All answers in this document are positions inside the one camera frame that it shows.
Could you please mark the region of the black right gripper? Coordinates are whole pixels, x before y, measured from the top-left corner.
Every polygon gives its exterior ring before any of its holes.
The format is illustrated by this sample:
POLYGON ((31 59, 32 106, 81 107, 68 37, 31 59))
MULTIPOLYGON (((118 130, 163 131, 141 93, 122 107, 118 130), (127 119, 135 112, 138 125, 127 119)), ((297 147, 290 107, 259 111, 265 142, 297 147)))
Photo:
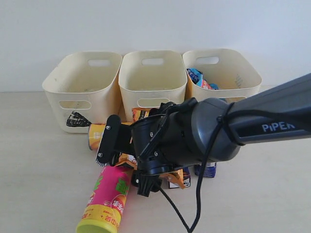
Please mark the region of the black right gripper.
POLYGON ((168 147, 173 143, 163 141, 163 138, 168 136, 170 116, 184 110, 184 103, 161 103, 159 108, 150 109, 147 117, 129 125, 121 123, 118 115, 111 115, 104 128, 96 162, 100 166, 114 166, 116 152, 133 155, 138 163, 138 171, 143 174, 134 173, 131 178, 131 184, 137 188, 137 194, 149 197, 151 192, 158 192, 162 179, 157 175, 184 167, 174 161, 181 158, 177 149, 168 152, 168 147))

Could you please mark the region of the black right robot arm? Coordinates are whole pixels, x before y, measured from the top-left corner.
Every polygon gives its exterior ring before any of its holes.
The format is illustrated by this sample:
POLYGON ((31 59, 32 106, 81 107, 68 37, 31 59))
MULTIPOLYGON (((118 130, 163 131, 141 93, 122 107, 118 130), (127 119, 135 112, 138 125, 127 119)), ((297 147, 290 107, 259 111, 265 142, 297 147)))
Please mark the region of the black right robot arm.
POLYGON ((134 156, 132 184, 149 196, 160 175, 193 165, 224 162, 247 144, 311 135, 311 76, 304 75, 238 102, 218 98, 162 103, 130 125, 118 115, 106 122, 96 161, 115 166, 121 154, 134 156))

